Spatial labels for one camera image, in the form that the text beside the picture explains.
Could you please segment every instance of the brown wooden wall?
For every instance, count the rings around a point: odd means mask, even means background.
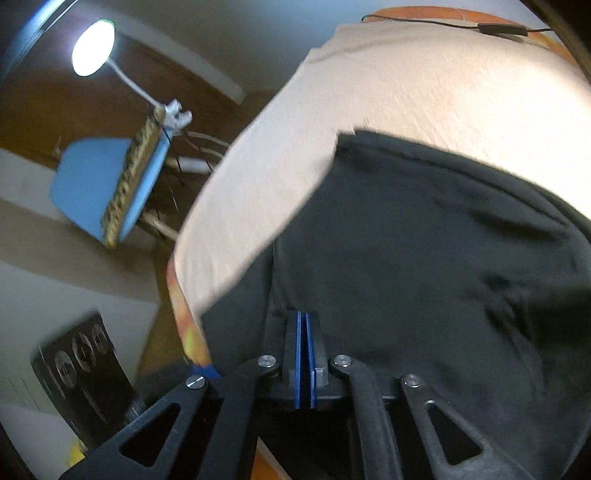
[[[132,137],[148,115],[148,104],[108,66],[89,77],[72,68],[72,49],[94,21],[66,14],[46,32],[0,86],[0,147],[50,168],[54,154],[86,137]],[[153,98],[178,99],[193,113],[190,130],[215,135],[235,103],[204,80],[157,51],[116,33],[111,58]],[[175,141],[179,154],[195,155]]]

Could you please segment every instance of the lamp light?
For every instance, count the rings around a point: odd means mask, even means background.
[[[93,23],[80,36],[72,51],[72,66],[81,77],[92,75],[111,55],[115,44],[115,25],[104,18]]]
[[[105,18],[94,22],[84,31],[80,38],[78,38],[76,45],[74,45],[74,50],[72,51],[72,66],[74,67],[74,71],[81,77],[88,77],[88,75],[92,75],[106,63],[115,71],[121,80],[152,104],[152,106],[162,106],[160,102],[154,100],[123,73],[119,66],[109,58],[114,44],[115,24]]]

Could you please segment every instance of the dark gray fabric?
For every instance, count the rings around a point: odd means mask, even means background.
[[[381,381],[423,376],[537,479],[556,479],[591,411],[588,221],[529,183],[371,132],[242,281],[203,316],[214,365],[259,355],[287,308]]]

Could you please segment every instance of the chair seat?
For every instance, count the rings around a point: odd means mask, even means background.
[[[85,138],[71,143],[61,156],[51,184],[53,204],[103,244],[100,220],[115,193],[130,143],[129,138]],[[125,215],[119,241],[127,237],[138,220],[158,179],[168,148],[168,139],[161,134]]]

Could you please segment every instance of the yellow object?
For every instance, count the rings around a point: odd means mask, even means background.
[[[72,468],[75,464],[80,462],[80,460],[84,459],[84,444],[80,440],[76,440],[71,448],[70,454],[68,456],[68,468]]]

